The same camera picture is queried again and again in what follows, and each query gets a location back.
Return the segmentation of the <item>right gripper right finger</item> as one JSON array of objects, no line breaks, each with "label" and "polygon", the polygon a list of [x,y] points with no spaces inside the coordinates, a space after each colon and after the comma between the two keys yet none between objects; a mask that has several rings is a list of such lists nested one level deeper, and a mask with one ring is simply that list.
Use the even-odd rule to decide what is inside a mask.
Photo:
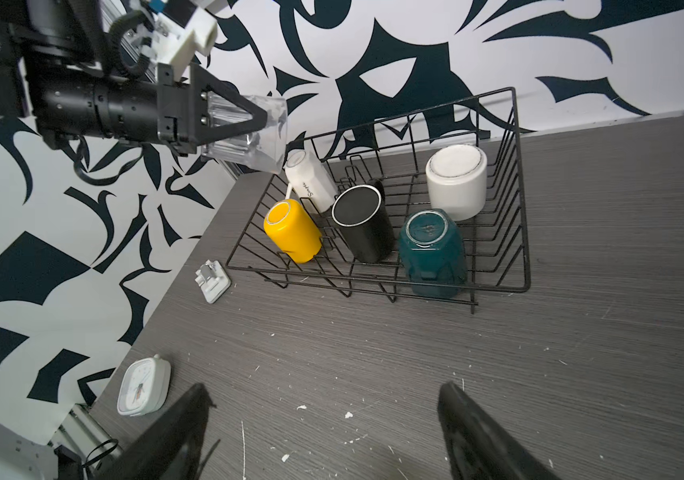
[{"label": "right gripper right finger", "polygon": [[440,387],[437,413],[454,479],[558,480],[457,384]]}]

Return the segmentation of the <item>black mug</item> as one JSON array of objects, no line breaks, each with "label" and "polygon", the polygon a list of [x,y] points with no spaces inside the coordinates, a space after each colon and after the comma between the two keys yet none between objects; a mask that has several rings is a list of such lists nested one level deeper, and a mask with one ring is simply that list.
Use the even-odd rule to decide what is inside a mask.
[{"label": "black mug", "polygon": [[359,262],[381,262],[393,250],[395,236],[385,201],[382,181],[372,179],[346,189],[332,206],[331,219]]}]

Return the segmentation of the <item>dark green mug white inside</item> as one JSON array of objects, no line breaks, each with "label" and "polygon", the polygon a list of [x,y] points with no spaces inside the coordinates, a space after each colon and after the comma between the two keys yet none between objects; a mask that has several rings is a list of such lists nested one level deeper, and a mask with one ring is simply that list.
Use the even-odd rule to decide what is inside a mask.
[{"label": "dark green mug white inside", "polygon": [[467,282],[463,241],[442,209],[409,216],[399,233],[400,261],[416,295],[451,299]]}]

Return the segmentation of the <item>yellow mug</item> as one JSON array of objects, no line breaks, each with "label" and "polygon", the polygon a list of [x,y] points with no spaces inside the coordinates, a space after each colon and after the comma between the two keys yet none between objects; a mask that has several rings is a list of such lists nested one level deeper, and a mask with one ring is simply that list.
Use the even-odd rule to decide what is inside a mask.
[{"label": "yellow mug", "polygon": [[275,203],[264,217],[267,236],[295,263],[311,261],[322,248],[322,234],[304,207],[296,200]]}]

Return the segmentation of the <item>white mug red inside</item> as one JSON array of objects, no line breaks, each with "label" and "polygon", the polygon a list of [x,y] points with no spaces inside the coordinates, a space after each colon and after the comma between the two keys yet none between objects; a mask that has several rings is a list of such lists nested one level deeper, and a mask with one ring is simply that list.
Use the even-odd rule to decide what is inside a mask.
[{"label": "white mug red inside", "polygon": [[474,145],[435,152],[425,167],[430,205],[459,223],[479,214],[487,195],[486,153]]}]

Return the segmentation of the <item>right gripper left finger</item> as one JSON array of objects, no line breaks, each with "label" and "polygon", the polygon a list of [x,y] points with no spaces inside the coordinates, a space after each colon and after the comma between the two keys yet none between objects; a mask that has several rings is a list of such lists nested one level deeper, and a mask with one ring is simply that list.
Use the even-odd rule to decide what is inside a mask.
[{"label": "right gripper left finger", "polygon": [[202,453],[213,402],[206,387],[190,387],[100,479],[198,479],[209,456]]}]

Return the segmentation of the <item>clear glass cup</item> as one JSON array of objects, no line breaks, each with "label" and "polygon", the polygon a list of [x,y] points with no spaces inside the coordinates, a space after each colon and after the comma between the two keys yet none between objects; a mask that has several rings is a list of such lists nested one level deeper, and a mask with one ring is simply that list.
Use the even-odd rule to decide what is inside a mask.
[{"label": "clear glass cup", "polygon": [[[204,157],[236,163],[252,170],[279,174],[287,145],[288,104],[283,97],[246,95],[245,99],[266,113],[265,125],[201,147]],[[216,93],[208,94],[209,116],[214,127],[253,122],[246,110]]]}]

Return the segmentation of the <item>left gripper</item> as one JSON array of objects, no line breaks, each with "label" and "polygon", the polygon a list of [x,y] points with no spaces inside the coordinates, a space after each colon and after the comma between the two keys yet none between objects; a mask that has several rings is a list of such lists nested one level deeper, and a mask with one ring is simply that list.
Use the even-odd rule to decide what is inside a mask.
[{"label": "left gripper", "polygon": [[63,150],[81,137],[129,143],[169,144],[182,154],[198,146],[263,129],[267,112],[200,65],[191,84],[177,82],[162,64],[158,81],[97,78],[65,67],[29,75],[29,96],[38,133]]}]

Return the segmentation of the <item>black wire dish rack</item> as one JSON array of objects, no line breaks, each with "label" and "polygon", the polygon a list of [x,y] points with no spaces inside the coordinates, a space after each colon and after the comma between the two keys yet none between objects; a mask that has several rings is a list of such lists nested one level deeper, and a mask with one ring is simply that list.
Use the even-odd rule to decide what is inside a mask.
[{"label": "black wire dish rack", "polygon": [[[481,292],[522,294],[531,287],[530,248],[524,190],[522,134],[517,91],[504,87],[405,114],[312,136],[301,135],[287,149],[314,154],[338,192],[380,181],[385,208],[394,229],[429,209],[425,168],[442,147],[470,144],[486,153],[485,205],[474,217],[458,222],[468,269],[450,302],[475,308]],[[269,209],[284,199],[289,182],[272,175],[258,204],[226,260],[232,271],[259,275],[281,288],[290,285],[380,295],[390,301],[420,299],[398,252],[378,263],[354,257],[330,213],[319,213],[310,200],[302,205],[321,232],[318,255],[298,264],[268,238],[263,222]]]}]

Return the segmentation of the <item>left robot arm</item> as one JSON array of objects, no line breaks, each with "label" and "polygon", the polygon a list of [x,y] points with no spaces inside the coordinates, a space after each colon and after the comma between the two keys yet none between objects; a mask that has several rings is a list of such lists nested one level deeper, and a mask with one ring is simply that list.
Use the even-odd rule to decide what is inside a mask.
[{"label": "left robot arm", "polygon": [[0,1],[0,121],[33,117],[54,150],[94,137],[181,154],[263,129],[267,112],[194,63],[217,22],[192,1]]}]

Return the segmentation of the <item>cream white mug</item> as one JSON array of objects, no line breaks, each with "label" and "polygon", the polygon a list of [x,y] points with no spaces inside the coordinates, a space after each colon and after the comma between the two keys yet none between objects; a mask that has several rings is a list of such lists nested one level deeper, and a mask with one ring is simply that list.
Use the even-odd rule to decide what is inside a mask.
[{"label": "cream white mug", "polygon": [[292,190],[299,198],[308,199],[319,214],[332,207],[337,195],[336,184],[313,152],[290,151],[284,171]]}]

